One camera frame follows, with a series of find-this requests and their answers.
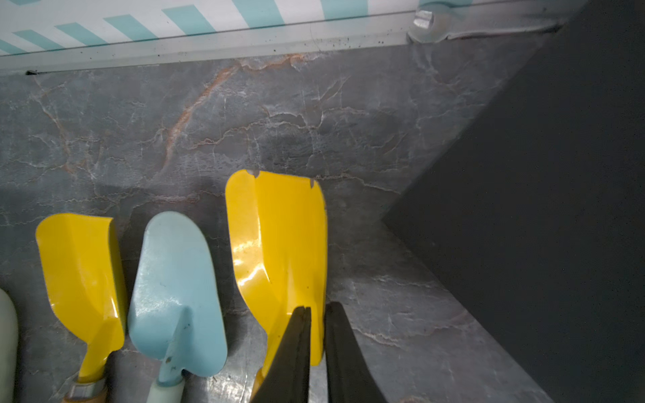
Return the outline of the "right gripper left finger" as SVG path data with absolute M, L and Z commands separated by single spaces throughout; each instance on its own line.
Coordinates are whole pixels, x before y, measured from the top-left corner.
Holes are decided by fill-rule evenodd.
M 297 307 L 251 402 L 308 402 L 311 308 Z

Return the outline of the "light green trowel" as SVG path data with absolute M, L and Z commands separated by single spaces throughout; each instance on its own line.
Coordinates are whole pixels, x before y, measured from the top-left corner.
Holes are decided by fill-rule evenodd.
M 7 292 L 1 290 L 1 402 L 13 402 L 17 352 L 17 312 Z

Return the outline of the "yellow shovel wooden handle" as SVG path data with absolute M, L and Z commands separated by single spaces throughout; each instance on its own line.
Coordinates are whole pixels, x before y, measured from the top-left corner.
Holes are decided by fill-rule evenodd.
M 58 213 L 35 232 L 46 291 L 55 316 L 87 345 L 65 402 L 104 402 L 105 367 L 124 347 L 128 297 L 114 220 Z

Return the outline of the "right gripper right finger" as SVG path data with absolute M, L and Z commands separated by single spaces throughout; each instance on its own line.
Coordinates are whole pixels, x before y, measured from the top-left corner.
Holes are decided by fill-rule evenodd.
M 329 402 L 386 402 L 340 302 L 326 306 L 324 346 Z

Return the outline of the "light blue trowel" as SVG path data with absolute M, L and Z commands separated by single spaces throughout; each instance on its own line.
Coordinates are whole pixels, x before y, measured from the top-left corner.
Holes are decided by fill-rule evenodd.
M 128 331 L 141 354 L 161 363 L 149 402 L 181 401 L 184 371 L 212 377 L 225 366 L 213 260 L 198 225 L 181 213 L 159 213 L 144 230 Z

